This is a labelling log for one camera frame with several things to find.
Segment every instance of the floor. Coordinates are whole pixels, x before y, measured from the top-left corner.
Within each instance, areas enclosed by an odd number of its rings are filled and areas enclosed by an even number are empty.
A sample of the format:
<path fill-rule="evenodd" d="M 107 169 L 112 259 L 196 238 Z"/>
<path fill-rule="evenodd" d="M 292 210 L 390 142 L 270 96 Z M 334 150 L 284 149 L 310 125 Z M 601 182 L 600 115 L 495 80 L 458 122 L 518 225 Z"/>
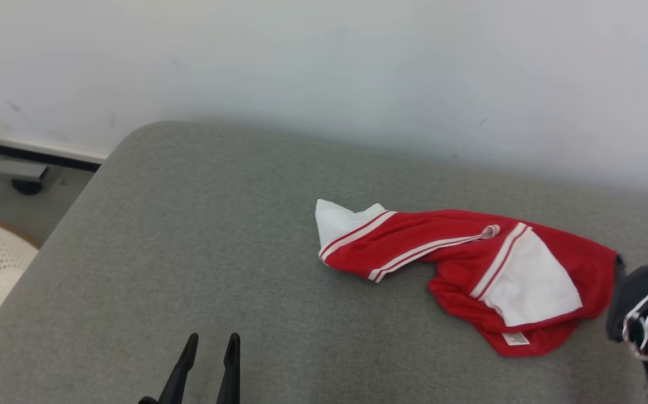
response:
<path fill-rule="evenodd" d="M 31 196 L 19 194 L 8 179 L 0 178 L 0 222 L 44 243 L 92 175 L 92 172 L 52 167 L 44 179 L 44 190 Z"/>

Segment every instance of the gray ottoman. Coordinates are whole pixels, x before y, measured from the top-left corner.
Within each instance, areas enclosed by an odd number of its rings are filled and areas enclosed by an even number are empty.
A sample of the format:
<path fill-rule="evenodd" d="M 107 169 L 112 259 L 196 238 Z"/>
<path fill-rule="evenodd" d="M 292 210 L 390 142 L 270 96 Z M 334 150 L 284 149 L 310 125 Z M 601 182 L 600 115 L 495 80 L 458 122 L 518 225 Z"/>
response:
<path fill-rule="evenodd" d="M 214 403 L 232 332 L 244 403 L 645 400 L 641 366 L 583 322 L 550 355 L 497 355 L 411 264 L 381 284 L 317 258 L 317 198 L 468 209 L 648 263 L 648 197 L 190 123 L 134 131 L 0 309 L 0 403 L 159 396 L 191 332 L 187 403 Z"/>

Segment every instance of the label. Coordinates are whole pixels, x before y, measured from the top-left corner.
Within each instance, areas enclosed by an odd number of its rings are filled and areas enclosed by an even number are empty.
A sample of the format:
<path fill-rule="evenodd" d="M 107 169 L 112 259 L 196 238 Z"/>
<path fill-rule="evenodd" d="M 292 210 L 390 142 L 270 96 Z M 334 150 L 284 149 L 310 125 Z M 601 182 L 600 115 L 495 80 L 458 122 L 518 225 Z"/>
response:
<path fill-rule="evenodd" d="M 508 345 L 530 345 L 529 340 L 520 332 L 502 333 L 502 336 L 504 336 Z"/>

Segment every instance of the white wall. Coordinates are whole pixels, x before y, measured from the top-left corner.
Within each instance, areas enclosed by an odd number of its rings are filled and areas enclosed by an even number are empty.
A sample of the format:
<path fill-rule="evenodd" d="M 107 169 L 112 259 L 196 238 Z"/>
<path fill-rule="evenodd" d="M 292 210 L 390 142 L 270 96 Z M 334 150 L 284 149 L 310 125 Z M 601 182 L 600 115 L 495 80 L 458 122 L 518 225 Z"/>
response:
<path fill-rule="evenodd" d="M 0 128 L 234 120 L 648 189 L 648 0 L 0 0 Z"/>

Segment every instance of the red and white jersey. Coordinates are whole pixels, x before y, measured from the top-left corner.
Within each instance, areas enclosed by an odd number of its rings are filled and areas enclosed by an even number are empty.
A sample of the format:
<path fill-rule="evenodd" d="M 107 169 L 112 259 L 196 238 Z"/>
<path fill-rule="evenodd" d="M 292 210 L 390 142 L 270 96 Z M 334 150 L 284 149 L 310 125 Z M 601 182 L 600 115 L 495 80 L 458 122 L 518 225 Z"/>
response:
<path fill-rule="evenodd" d="M 611 301 L 616 251 L 537 223 L 378 204 L 355 213 L 321 199 L 316 222 L 319 258 L 370 281 L 417 259 L 434 261 L 429 289 L 439 304 L 501 355 L 544 355 Z"/>

